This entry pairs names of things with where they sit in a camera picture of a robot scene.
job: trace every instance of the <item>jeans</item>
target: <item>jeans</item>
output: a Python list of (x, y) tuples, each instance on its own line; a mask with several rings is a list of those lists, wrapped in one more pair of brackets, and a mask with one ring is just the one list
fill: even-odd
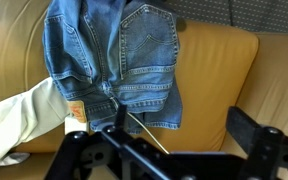
[[(113, 123), (121, 104), (147, 126), (179, 128), (176, 15), (163, 3), (53, 0), (43, 45), (58, 90), (92, 130)], [(127, 123), (140, 132), (130, 117)]]

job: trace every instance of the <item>yellow leather couch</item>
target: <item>yellow leather couch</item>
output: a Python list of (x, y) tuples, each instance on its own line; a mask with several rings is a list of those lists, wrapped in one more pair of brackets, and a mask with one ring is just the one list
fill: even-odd
[[(0, 0), (0, 101), (48, 77), (41, 43), (48, 4)], [(167, 150), (225, 151), (245, 157), (226, 133), (232, 105), (288, 135), (288, 34), (251, 33), (190, 20), (179, 21), (178, 34), (182, 126), (150, 128)], [(16, 147), (32, 155), (21, 164), (0, 167), (0, 179), (43, 179), (63, 136), (62, 125)], [(141, 136), (153, 143), (146, 133)], [(280, 176), (288, 179), (287, 173)], [(92, 178), (108, 179), (101, 169)]]

